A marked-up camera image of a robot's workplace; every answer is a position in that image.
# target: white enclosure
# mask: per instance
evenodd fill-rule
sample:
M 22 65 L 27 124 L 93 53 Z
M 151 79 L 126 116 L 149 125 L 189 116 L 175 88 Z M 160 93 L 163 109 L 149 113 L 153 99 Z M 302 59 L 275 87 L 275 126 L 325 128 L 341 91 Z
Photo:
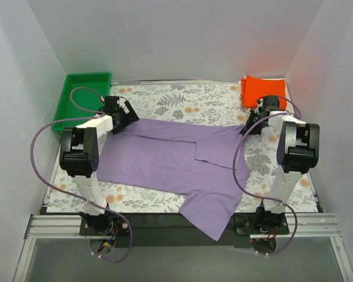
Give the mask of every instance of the white enclosure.
M 11 281 L 45 186 L 29 161 L 65 75 L 114 81 L 286 77 L 304 120 L 321 127 L 311 170 L 353 268 L 353 0 L 0 0 L 0 281 Z M 39 138 L 49 176 L 58 146 Z

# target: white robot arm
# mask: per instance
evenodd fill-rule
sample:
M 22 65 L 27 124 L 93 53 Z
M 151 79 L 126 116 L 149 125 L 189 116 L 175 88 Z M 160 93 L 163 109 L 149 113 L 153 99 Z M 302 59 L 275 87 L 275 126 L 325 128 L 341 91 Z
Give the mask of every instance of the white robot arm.
M 266 96 L 258 101 L 259 106 L 252 110 L 241 133 L 246 132 L 256 121 L 272 116 L 279 111 L 277 96 Z M 298 180 L 311 167 L 315 167 L 319 158 L 319 126 L 303 122 L 292 115 L 278 115 L 254 128 L 250 134 L 260 134 L 265 126 L 271 126 L 281 132 L 277 148 L 279 167 L 268 197 L 277 198 L 286 203 Z M 266 212 L 281 214 L 285 206 L 280 202 L 264 200 L 261 203 Z
M 65 127 L 61 135 L 60 167 L 73 177 L 81 196 L 104 207 L 106 200 L 96 178 L 99 164 L 98 139 L 108 132 L 116 134 L 139 120 L 131 104 L 127 100 L 124 104 L 128 109 L 127 113 L 120 107 L 119 97 L 106 96 L 103 107 L 105 116 L 75 127 Z M 90 215 L 104 213 L 90 204 L 86 208 L 85 213 Z

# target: folded orange towel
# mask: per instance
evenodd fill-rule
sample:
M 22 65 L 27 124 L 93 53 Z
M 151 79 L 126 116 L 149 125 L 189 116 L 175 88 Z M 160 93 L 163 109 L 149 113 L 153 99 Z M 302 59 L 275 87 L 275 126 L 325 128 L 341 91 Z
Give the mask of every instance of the folded orange towel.
M 242 105 L 243 107 L 256 109 L 258 104 L 257 100 L 264 96 L 277 95 L 285 97 L 285 80 L 265 80 L 247 76 L 242 78 Z M 285 110 L 287 102 L 280 99 L 280 108 Z

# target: floral pattern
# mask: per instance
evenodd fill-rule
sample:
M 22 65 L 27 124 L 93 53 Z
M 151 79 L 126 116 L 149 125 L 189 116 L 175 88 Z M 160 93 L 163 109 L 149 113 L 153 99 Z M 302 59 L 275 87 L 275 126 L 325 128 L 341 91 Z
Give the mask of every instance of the floral pattern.
M 194 123 L 198 125 L 239 125 L 248 118 L 247 109 L 241 106 L 240 88 L 236 84 L 201 85 L 128 85 L 113 86 L 110 95 L 123 96 L 131 102 L 140 118 Z M 277 171 L 276 149 L 279 132 L 267 127 L 262 135 L 250 136 L 246 143 L 245 159 L 252 170 L 246 189 L 266 196 Z M 105 136 L 99 140 L 101 152 Z M 78 193 L 72 178 L 58 165 L 53 175 L 58 187 Z M 186 196 L 123 184 L 99 182 L 102 194 L 111 209 L 127 213 L 177 213 Z M 247 195 L 237 212 L 254 212 L 260 200 Z M 308 178 L 297 183 L 288 202 L 296 212 L 317 212 L 314 195 Z M 62 194 L 49 194 L 48 212 L 79 212 L 86 203 Z

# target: green tray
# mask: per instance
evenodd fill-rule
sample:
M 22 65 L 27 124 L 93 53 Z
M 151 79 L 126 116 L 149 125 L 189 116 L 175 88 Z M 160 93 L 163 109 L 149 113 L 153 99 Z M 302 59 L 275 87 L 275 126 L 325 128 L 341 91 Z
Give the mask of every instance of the green tray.
M 69 100 L 69 94 L 71 94 L 71 91 L 76 87 L 84 86 L 97 91 L 102 97 L 105 97 L 110 93 L 110 85 L 111 73 L 109 72 L 77 73 L 74 75 L 67 75 L 54 120 L 93 116 L 93 113 L 87 113 L 76 108 Z M 96 95 L 85 89 L 77 90 L 74 93 L 73 98 L 77 105 L 88 110 L 98 110 L 103 106 Z M 64 127 L 76 126 L 84 122 L 86 121 L 82 120 L 79 122 L 57 123 L 52 126 L 52 130 L 61 134 Z

